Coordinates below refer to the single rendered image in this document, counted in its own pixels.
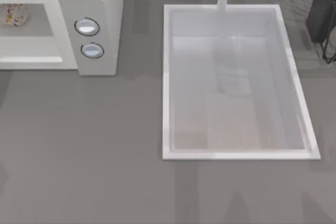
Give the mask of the white sink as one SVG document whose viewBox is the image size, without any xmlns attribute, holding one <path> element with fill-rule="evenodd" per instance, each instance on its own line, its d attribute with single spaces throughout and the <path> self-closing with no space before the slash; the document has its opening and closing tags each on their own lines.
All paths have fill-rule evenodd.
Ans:
<svg viewBox="0 0 336 224">
<path fill-rule="evenodd" d="M 277 4 L 164 6 L 164 160 L 320 160 Z"/>
</svg>

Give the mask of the pale microwave oven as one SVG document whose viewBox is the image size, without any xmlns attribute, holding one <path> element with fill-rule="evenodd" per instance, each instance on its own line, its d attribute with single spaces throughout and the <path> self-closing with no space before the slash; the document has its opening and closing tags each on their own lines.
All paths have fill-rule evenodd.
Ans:
<svg viewBox="0 0 336 224">
<path fill-rule="evenodd" d="M 26 4 L 22 26 L 0 25 L 0 70 L 76 70 L 82 76 L 113 76 L 117 71 L 123 0 L 0 0 Z M 95 36 L 80 35 L 75 21 L 92 18 Z M 81 46 L 98 43 L 104 55 L 90 59 Z"/>
</svg>

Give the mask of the small round microwave knob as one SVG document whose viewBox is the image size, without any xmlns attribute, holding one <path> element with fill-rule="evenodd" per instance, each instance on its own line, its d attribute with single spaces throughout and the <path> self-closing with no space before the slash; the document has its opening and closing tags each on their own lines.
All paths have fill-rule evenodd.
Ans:
<svg viewBox="0 0 336 224">
<path fill-rule="evenodd" d="M 90 59 L 98 59 L 104 55 L 104 48 L 94 42 L 82 45 L 80 50 L 85 57 Z"/>
</svg>

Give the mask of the large round microwave knob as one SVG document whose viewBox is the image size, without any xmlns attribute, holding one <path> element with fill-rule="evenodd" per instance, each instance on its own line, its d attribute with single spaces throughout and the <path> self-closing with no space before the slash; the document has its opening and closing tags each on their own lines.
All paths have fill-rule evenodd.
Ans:
<svg viewBox="0 0 336 224">
<path fill-rule="evenodd" d="M 83 36 L 95 36 L 100 31 L 99 24 L 89 17 L 75 21 L 74 27 Z"/>
</svg>

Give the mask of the speckled bread loaf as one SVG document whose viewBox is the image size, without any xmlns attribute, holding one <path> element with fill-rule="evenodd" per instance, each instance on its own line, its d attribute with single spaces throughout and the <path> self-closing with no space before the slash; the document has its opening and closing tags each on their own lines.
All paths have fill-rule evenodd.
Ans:
<svg viewBox="0 0 336 224">
<path fill-rule="evenodd" d="M 0 25 L 22 26 L 29 18 L 28 5 L 26 4 L 0 4 Z"/>
</svg>

